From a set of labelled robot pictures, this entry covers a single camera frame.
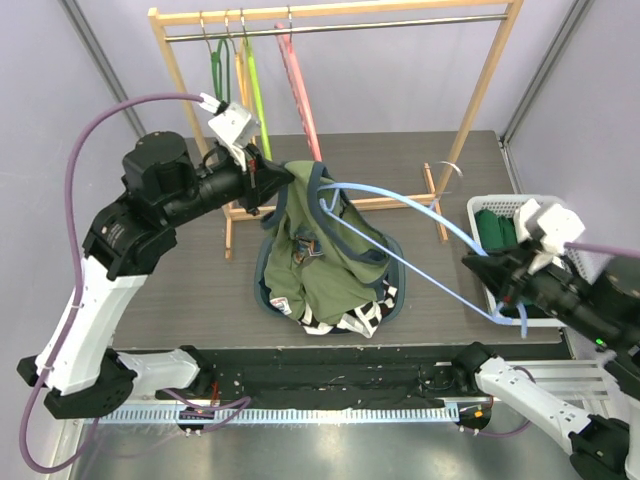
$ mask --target clothing rack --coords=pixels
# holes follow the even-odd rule
[[[171,43],[189,42],[199,40],[212,40],[219,38],[239,38],[239,37],[257,37],[271,35],[296,35],[303,33],[319,33],[333,32],[342,30],[365,30],[374,28],[392,28],[392,27],[409,27],[409,26],[427,26],[427,25],[445,25],[455,23],[473,23],[484,21],[499,21],[500,26],[496,32],[493,43],[485,60],[484,66],[476,83],[473,94],[464,114],[460,129],[455,137],[449,155],[444,162],[444,170],[438,180],[437,186],[433,181],[431,170],[425,164],[423,173],[425,176],[426,187],[429,191],[427,194],[409,195],[409,198],[422,204],[433,205],[438,213],[440,213],[440,199],[444,193],[447,183],[453,173],[455,163],[458,161],[462,147],[469,135],[469,131],[473,125],[476,114],[482,103],[482,99],[487,92],[491,77],[500,60],[500,56],[513,28],[513,24],[520,12],[524,0],[373,0],[348,3],[331,3],[318,5],[298,5],[286,7],[271,8],[252,8],[252,9],[233,9],[219,10],[214,12],[191,12],[177,14],[160,14],[157,8],[151,8],[148,16],[151,22],[154,35],[160,47],[160,51],[164,58],[169,74],[176,85],[179,92],[187,91],[184,79],[178,67]],[[495,15],[473,15],[462,17],[447,17],[427,20],[411,20],[399,22],[376,22],[361,23],[351,25],[328,25],[318,27],[294,27],[293,21],[296,18],[309,18],[321,16],[337,16],[347,14],[367,14],[381,12],[399,12],[407,10],[432,10],[440,8],[452,7],[472,7],[484,5],[506,5],[503,14]],[[248,23],[258,20],[288,20],[289,28],[268,29],[268,30],[251,30]],[[231,31],[230,23],[240,22],[241,30]],[[208,34],[203,31],[198,35],[167,35],[167,27],[200,25],[204,29],[205,24],[218,24],[224,31],[222,33]],[[200,153],[204,155],[208,150],[202,128],[191,102],[183,102],[187,119],[193,130],[194,138],[198,145]],[[405,207],[401,203],[392,198],[364,198],[353,201],[359,210],[386,210],[391,208]],[[273,211],[273,207],[262,207],[262,214]],[[247,214],[241,208],[232,208],[232,205],[225,205],[223,212],[227,220],[226,239],[225,239],[225,257],[230,259],[232,256],[233,242],[233,222],[252,220],[259,217],[253,217]],[[447,232],[444,228],[438,228],[438,234],[441,241],[447,241]]]

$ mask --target white tag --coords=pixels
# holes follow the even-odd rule
[[[271,305],[280,310],[283,315],[291,315],[291,308],[289,307],[287,297],[272,298]]]

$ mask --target white wall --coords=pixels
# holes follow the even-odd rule
[[[149,7],[175,13],[286,4],[282,0],[80,3],[130,96],[174,90],[147,20]],[[296,2],[310,3],[318,1]],[[571,3],[525,1],[475,129],[504,130]],[[294,20],[294,26],[497,13],[503,9],[495,6],[300,19]],[[271,22],[248,24],[249,29],[271,26]],[[457,130],[496,28],[493,22],[295,36],[319,132]],[[200,33],[201,29],[182,27],[171,32]],[[256,38],[253,45],[270,131],[302,133],[275,39]],[[188,90],[211,91],[206,45],[194,42],[174,44],[174,48]],[[149,130],[172,129],[190,135],[177,105],[150,107],[140,116]]]
[[[511,148],[527,192],[565,199],[586,240],[640,249],[640,2],[596,1]]]
[[[0,423],[3,479],[42,478],[18,452],[30,389],[15,371],[39,353],[73,287],[62,208],[66,157],[80,129],[113,103],[57,2],[5,2],[0,29]],[[121,191],[122,155],[135,138],[113,118],[84,149],[76,181],[80,236],[98,208]],[[50,465],[56,422],[40,404],[29,429],[34,456]]]

